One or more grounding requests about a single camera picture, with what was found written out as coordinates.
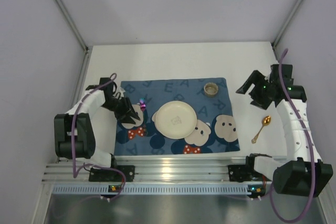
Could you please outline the iridescent purple fork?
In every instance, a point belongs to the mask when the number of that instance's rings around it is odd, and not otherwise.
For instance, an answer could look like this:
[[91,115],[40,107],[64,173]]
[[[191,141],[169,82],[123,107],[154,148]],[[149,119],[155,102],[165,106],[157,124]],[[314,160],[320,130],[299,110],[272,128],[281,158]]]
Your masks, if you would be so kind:
[[139,99],[139,103],[140,103],[140,109],[141,109],[142,114],[143,114],[143,123],[142,123],[143,132],[144,132],[144,136],[147,136],[148,135],[148,131],[147,131],[147,128],[146,128],[146,115],[145,115],[146,104],[145,104],[145,100],[143,98],[140,98]]

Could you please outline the gold spoon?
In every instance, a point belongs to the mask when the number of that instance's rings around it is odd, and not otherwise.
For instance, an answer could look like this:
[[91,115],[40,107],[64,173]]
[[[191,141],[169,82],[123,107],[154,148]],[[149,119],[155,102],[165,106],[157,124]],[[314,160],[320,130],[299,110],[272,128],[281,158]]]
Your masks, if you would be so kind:
[[261,121],[261,127],[259,129],[259,131],[257,132],[257,134],[252,138],[251,140],[251,143],[252,144],[255,144],[257,142],[257,139],[262,131],[262,129],[265,127],[265,126],[268,126],[269,124],[271,123],[271,116],[268,115],[266,117],[264,117]]

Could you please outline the cream round plate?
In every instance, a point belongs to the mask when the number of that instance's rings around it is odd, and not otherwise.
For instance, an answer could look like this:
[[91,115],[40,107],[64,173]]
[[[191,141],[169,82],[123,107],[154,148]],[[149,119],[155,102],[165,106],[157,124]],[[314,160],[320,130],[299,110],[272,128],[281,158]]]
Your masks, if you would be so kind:
[[182,101],[165,103],[153,114],[152,120],[159,133],[174,140],[189,136],[197,124],[196,112]]

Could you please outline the small beige cup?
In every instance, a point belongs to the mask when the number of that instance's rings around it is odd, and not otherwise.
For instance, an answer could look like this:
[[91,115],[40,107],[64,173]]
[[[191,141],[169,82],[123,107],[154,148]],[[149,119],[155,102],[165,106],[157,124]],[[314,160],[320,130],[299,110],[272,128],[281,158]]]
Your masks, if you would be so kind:
[[207,97],[215,97],[218,94],[218,85],[209,82],[206,85],[204,85],[204,93]]

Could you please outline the blue cartoon placemat cloth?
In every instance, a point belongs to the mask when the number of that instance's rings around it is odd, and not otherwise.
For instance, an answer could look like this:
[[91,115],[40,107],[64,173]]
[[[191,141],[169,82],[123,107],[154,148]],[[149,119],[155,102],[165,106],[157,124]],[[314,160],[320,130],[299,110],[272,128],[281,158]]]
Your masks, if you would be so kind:
[[240,150],[225,78],[123,81],[139,118],[118,123],[116,156]]

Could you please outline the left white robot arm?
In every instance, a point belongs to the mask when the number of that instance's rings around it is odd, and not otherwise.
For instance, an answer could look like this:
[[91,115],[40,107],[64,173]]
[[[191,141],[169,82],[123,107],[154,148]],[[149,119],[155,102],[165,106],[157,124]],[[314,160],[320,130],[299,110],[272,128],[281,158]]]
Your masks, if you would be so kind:
[[117,94],[116,73],[102,77],[96,85],[86,88],[84,95],[67,112],[54,117],[55,152],[57,157],[72,160],[73,173],[81,170],[77,159],[85,160],[85,166],[98,169],[115,169],[114,155],[96,147],[91,119],[99,108],[112,112],[119,123],[135,125],[139,120],[131,101]]

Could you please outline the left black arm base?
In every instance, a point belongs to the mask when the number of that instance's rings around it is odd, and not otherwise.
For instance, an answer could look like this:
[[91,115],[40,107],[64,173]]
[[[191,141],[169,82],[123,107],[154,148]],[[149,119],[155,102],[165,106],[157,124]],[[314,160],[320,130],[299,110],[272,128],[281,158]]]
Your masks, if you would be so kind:
[[100,168],[91,168],[89,181],[90,182],[133,182],[135,176],[135,166],[134,165],[119,165],[114,155],[112,155],[111,166],[114,169],[117,169],[125,175],[123,176],[112,170],[100,169]]

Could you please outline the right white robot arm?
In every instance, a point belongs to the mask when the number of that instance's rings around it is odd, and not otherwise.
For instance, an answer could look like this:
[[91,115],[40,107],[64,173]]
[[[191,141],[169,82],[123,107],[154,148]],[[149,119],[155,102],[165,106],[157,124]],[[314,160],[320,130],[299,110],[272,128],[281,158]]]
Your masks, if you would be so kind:
[[281,118],[287,157],[281,163],[266,154],[250,154],[246,165],[273,183],[278,194],[306,196],[314,189],[318,197],[331,177],[333,169],[322,161],[311,136],[307,117],[307,96],[303,86],[294,84],[292,65],[271,65],[268,77],[255,70],[236,91],[248,93],[251,104],[267,109],[272,103]]

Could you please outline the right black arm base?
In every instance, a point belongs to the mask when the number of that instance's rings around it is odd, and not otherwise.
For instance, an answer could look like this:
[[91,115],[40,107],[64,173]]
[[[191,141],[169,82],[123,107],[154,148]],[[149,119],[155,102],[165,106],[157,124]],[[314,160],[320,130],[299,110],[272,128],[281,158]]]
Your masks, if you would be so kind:
[[266,154],[252,153],[245,157],[244,164],[228,165],[228,175],[230,182],[261,182],[264,176],[254,170],[255,158],[258,156],[270,157]]

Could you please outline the aluminium rail frame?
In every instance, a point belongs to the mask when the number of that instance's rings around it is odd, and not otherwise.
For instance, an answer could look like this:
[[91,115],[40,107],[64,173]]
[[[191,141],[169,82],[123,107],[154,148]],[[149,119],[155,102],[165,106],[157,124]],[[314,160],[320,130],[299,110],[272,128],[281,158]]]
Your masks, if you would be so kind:
[[[135,166],[137,183],[219,183],[227,181],[228,165],[242,164],[251,153],[267,154],[281,163],[287,147],[281,118],[274,105],[266,110],[252,106],[251,99],[236,90],[254,70],[264,74],[276,58],[269,42],[223,42],[94,46],[85,84],[112,72],[118,80],[223,77],[238,126],[240,151],[196,155],[119,156],[119,164]],[[255,144],[252,138],[265,126]]]

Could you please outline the right frame post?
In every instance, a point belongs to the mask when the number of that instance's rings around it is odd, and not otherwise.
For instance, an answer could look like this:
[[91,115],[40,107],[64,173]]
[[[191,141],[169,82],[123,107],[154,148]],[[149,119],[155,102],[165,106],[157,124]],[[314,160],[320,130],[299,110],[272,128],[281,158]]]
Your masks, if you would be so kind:
[[287,13],[286,18],[284,19],[283,23],[281,24],[275,39],[271,43],[272,49],[276,50],[276,47],[280,43],[281,39],[283,38],[286,30],[288,29],[289,25],[291,24],[292,20],[295,18],[296,14],[298,13],[301,5],[304,3],[305,0],[295,0],[293,5],[291,6],[289,12]]

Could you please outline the frame post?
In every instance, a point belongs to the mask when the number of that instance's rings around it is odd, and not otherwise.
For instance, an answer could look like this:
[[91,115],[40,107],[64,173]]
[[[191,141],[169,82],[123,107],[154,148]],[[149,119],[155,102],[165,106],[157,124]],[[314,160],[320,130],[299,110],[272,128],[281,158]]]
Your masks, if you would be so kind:
[[276,47],[280,43],[281,39],[283,38],[286,30],[288,29],[289,25],[291,24],[292,20],[295,18],[296,14],[298,13],[301,5],[304,3],[305,0],[295,0],[293,5],[291,6],[289,12],[287,13],[286,18],[284,19],[283,23],[281,24],[275,39],[271,43],[272,49],[276,50]]
[[78,44],[80,45],[81,49],[84,51],[84,53],[86,53],[89,49],[89,47],[87,46],[87,44],[85,43],[83,37],[81,36],[72,16],[70,15],[67,7],[65,6],[64,2],[62,0],[54,0],[54,2],[56,3],[57,7],[59,8],[63,18],[65,19],[69,29],[71,30],[71,32],[73,33],[73,35],[75,36]]

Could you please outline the left frame post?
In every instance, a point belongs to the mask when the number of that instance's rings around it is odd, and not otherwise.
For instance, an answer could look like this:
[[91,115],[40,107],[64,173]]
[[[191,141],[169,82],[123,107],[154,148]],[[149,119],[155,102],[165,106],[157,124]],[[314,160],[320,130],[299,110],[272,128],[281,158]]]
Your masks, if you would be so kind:
[[73,35],[75,36],[78,44],[80,45],[81,49],[84,51],[84,53],[86,53],[89,49],[89,47],[87,46],[87,44],[85,43],[83,37],[81,36],[72,16],[70,15],[67,7],[65,6],[64,2],[62,0],[54,0],[54,2],[56,3],[57,7],[59,8],[63,18],[65,19],[69,29],[71,30],[71,32],[73,33]]

